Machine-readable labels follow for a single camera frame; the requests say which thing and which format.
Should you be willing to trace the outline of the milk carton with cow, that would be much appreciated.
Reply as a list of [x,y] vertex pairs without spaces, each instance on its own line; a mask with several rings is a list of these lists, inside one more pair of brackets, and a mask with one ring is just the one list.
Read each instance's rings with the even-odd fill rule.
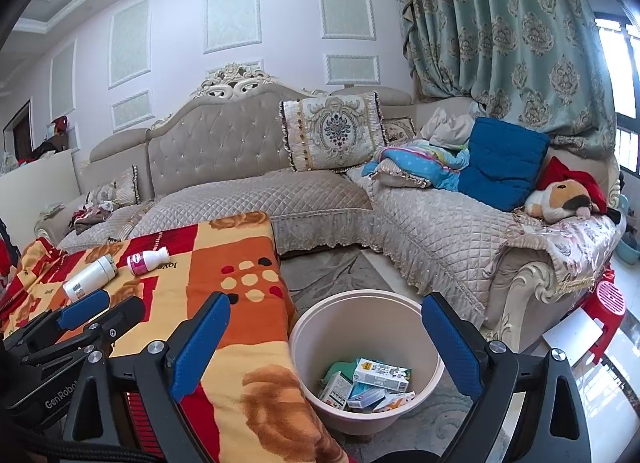
[[409,387],[411,376],[412,370],[410,368],[386,365],[384,362],[359,358],[354,374],[352,374],[352,379],[355,383],[403,393]]

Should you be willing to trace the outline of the white green medicine box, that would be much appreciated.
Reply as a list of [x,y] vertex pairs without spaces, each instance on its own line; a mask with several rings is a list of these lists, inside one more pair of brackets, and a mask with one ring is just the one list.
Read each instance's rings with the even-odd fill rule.
[[341,371],[337,371],[328,379],[318,399],[329,407],[344,410],[353,388],[354,383]]

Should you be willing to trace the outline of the silver tablet box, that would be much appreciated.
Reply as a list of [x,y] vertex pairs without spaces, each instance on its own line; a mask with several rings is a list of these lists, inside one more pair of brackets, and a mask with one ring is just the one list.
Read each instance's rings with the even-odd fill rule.
[[357,412],[371,410],[385,397],[385,388],[355,383],[352,387],[352,393],[346,401],[346,407]]

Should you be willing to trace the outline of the white printed wrapper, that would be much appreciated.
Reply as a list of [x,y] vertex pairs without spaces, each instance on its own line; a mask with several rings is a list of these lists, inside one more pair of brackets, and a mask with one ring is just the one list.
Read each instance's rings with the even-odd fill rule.
[[404,393],[391,393],[390,391],[386,391],[385,397],[375,405],[373,412],[388,412],[398,409],[406,403],[413,401],[415,397],[416,393],[414,391],[405,391]]

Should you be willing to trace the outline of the pink label yogurt bottle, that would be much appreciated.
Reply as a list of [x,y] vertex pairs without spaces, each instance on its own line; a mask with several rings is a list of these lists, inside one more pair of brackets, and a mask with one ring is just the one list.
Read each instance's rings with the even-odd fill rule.
[[135,277],[141,277],[156,268],[168,264],[170,255],[166,246],[157,251],[143,251],[127,257],[127,267]]

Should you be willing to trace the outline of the colourful patterned blanket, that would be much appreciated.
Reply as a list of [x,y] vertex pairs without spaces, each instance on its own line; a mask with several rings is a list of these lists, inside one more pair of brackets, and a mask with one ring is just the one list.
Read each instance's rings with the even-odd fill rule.
[[37,239],[1,298],[6,462],[344,462],[305,396],[263,212],[75,254]]

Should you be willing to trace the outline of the clothes pile on sofa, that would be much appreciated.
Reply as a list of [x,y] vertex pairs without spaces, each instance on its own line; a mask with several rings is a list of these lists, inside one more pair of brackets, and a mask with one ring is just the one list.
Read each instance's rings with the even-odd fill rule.
[[115,206],[111,201],[105,201],[98,205],[85,205],[75,210],[70,218],[68,227],[76,235],[81,235],[96,224],[106,221],[115,212]]

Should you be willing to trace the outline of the small embroidered cushion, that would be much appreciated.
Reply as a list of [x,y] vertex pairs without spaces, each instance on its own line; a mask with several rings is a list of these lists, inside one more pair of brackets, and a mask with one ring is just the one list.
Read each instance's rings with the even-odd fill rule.
[[111,202],[115,208],[140,203],[137,166],[128,167],[115,179],[88,192],[86,198],[88,205],[98,206],[103,202]]

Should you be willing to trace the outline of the red plastic stool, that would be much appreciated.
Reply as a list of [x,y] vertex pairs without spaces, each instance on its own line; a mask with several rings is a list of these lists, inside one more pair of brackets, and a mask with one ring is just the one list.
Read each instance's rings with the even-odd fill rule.
[[623,293],[608,280],[601,280],[582,303],[587,316],[601,322],[602,334],[590,348],[592,362],[600,362],[608,345],[620,328],[626,315],[626,301]]

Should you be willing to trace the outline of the plush toy with red hat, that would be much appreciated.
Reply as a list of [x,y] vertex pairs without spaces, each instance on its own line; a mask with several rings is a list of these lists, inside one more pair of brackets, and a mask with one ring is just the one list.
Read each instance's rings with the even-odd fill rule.
[[588,219],[592,215],[608,216],[615,224],[622,220],[620,211],[608,206],[597,180],[589,172],[570,169],[556,156],[541,171],[524,209],[530,217],[549,224],[570,217]]

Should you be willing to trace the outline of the beige tufted sofa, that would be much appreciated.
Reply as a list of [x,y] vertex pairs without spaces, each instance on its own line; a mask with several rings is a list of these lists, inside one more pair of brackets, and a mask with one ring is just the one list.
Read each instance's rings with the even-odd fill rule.
[[596,283],[624,227],[603,215],[543,224],[433,188],[385,186],[349,171],[296,171],[280,104],[299,92],[228,65],[173,116],[113,134],[79,176],[89,193],[131,172],[138,199],[76,233],[76,202],[35,231],[73,252],[241,212],[265,212],[280,254],[361,245],[387,257],[419,293],[513,348],[552,327]]

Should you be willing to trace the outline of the blue cushion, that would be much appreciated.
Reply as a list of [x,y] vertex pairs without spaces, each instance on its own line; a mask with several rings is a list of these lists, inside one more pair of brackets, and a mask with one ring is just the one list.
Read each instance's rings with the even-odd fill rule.
[[541,132],[479,117],[471,132],[470,161],[460,172],[458,191],[512,212],[534,191],[549,143],[549,137]]

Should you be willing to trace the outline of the large embroidered cushion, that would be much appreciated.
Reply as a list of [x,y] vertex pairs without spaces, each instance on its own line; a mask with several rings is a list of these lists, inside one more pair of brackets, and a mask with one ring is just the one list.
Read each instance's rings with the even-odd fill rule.
[[282,101],[284,146],[296,171],[344,171],[387,144],[375,91]]

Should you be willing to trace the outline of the grey edged pillow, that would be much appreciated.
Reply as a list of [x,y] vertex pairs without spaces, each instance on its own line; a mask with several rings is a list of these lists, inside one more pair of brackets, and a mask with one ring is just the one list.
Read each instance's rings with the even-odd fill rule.
[[382,162],[378,163],[370,177],[383,186],[390,186],[391,188],[428,189],[432,186],[427,179],[405,172],[390,158],[384,158]]

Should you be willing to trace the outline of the teal patterned curtain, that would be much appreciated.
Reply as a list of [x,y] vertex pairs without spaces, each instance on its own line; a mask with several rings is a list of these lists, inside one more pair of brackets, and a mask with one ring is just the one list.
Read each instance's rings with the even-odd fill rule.
[[398,0],[416,92],[600,160],[614,152],[612,85],[587,0]]

